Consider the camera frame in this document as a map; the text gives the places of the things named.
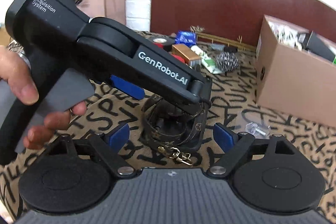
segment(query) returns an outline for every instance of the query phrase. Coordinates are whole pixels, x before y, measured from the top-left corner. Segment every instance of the gray textured base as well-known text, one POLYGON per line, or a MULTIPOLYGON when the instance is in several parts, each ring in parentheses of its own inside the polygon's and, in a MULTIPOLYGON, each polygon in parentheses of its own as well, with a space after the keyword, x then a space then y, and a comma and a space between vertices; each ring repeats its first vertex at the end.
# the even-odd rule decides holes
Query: gray textured base
POLYGON ((201 169, 144 169, 139 177, 120 180, 95 208, 71 216, 29 211, 17 224, 327 224, 315 211, 293 216, 259 212, 241 202, 224 180, 201 169))

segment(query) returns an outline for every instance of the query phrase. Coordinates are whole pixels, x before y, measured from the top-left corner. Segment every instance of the dark red headboard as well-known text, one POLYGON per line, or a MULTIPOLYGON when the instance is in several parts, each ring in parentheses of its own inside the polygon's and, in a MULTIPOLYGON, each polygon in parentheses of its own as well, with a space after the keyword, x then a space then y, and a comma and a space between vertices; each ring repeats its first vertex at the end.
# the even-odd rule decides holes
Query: dark red headboard
POLYGON ((151 31, 170 35, 199 25, 205 33, 256 46, 263 15, 336 42, 336 11, 318 0, 152 0, 151 31))

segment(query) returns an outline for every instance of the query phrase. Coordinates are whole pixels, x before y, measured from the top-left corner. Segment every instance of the red object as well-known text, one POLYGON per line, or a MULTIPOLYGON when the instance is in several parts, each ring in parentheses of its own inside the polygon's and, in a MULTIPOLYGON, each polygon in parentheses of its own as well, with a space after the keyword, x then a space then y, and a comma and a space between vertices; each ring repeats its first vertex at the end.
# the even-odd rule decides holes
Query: red object
POLYGON ((176 59, 180 60, 182 63, 185 63, 182 57, 175 55, 175 54, 171 54, 171 55, 174 56, 176 59))
POLYGON ((160 48, 163 48, 163 44, 161 44, 161 43, 155 43, 155 42, 154 42, 154 44, 155 44, 156 46, 159 46, 160 48))

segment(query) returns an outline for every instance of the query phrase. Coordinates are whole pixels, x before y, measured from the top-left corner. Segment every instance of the small cardboard box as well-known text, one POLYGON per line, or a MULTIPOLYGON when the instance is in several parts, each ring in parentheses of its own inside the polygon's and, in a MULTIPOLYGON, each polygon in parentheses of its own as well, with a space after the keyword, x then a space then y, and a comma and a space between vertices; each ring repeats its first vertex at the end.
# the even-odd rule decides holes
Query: small cardboard box
MULTIPOLYGON (((257 103, 336 127, 336 65, 315 54, 278 43, 268 22, 309 30, 264 16, 257 46, 257 103)), ((326 44, 333 42, 319 36, 326 44)))
POLYGON ((193 52, 185 44, 174 44, 171 49, 171 53, 179 57, 182 57, 184 62, 192 68, 196 64, 201 64, 201 60, 202 60, 201 57, 198 56, 195 52, 193 52))

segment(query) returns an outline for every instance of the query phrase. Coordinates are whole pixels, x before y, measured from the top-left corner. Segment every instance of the finger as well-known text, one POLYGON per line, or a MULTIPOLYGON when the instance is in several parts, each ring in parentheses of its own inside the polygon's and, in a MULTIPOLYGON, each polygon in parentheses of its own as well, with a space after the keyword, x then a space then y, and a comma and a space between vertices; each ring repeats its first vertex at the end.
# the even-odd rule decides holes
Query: finger
POLYGON ((40 150, 40 149, 43 148, 43 145, 41 145, 41 144, 31 143, 28 140, 27 136, 24 137, 23 144, 24 144, 25 148, 32 149, 32 150, 40 150))
POLYGON ((24 104, 32 105, 39 99, 28 66, 18 54, 4 46, 0 46, 0 78, 8 82, 14 95, 24 104))
POLYGON ((70 123, 70 111, 53 112, 44 118, 44 125, 52 130, 67 130, 70 123))
POLYGON ((53 132, 53 130, 48 129, 45 126, 33 126, 28 131, 27 138, 30 143, 44 145, 53 137, 53 132))
POLYGON ((73 106, 71 110, 73 114, 82 116, 86 112, 86 103, 84 101, 80 102, 77 105, 73 106))

